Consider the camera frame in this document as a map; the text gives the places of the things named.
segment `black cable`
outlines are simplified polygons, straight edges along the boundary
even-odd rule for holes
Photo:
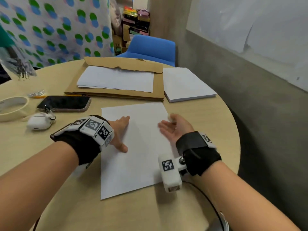
[[[221,227],[222,227],[222,231],[225,231],[224,224],[222,223],[222,220],[221,220],[221,217],[220,217],[218,211],[216,210],[216,208],[214,207],[214,205],[212,204],[212,202],[210,201],[210,199],[206,196],[206,194],[205,194],[198,186],[196,186],[195,184],[193,184],[193,183],[191,183],[191,182],[189,182],[189,181],[182,181],[182,182],[186,182],[186,183],[188,183],[188,184],[191,184],[194,188],[196,188],[197,190],[199,190],[199,191],[201,192],[201,194],[203,194],[203,195],[206,197],[206,199],[207,199],[208,202],[211,204],[211,206],[212,206],[214,212],[216,213],[216,215],[217,215],[217,217],[218,217],[218,219],[219,219],[219,222],[220,222]]]
[[[37,227],[37,225],[38,225],[38,222],[39,222],[40,218],[41,218],[41,216],[40,216],[40,217],[38,218],[38,220],[35,222],[35,225],[34,225],[32,231],[35,231],[35,230],[36,230],[36,227]]]

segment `green and blue polka dot fabric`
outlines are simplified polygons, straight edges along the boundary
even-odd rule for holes
[[[113,57],[109,0],[0,0],[0,24],[34,67]]]

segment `phone case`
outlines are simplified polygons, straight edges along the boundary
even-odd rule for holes
[[[87,105],[85,106],[85,108],[83,108],[83,109],[54,109],[54,108],[51,108],[50,110],[52,112],[85,112],[85,111],[88,110],[88,108],[91,104],[91,101],[92,101],[92,99],[91,99],[91,97],[89,97],[89,101],[88,101]]]

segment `forearm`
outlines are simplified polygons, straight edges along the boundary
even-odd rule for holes
[[[0,230],[29,230],[78,166],[74,149],[55,142],[0,177]]]
[[[209,167],[202,174],[202,180],[234,231],[299,230],[222,161]]]

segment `metal screw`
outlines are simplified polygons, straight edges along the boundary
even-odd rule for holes
[[[185,161],[185,158],[184,158],[184,157],[181,157],[181,158],[179,159],[179,163],[180,163],[180,164],[185,164],[185,162],[186,162],[186,161]]]

